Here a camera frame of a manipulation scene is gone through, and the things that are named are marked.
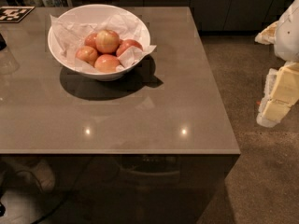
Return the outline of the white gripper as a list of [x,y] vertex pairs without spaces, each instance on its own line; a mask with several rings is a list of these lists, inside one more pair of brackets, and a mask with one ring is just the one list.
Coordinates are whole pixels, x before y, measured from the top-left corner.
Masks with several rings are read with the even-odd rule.
[[266,76],[264,98],[257,123],[266,128],[279,124],[299,101],[299,0],[294,0],[280,16],[255,36],[255,42],[270,45],[285,62],[278,70],[271,68]]

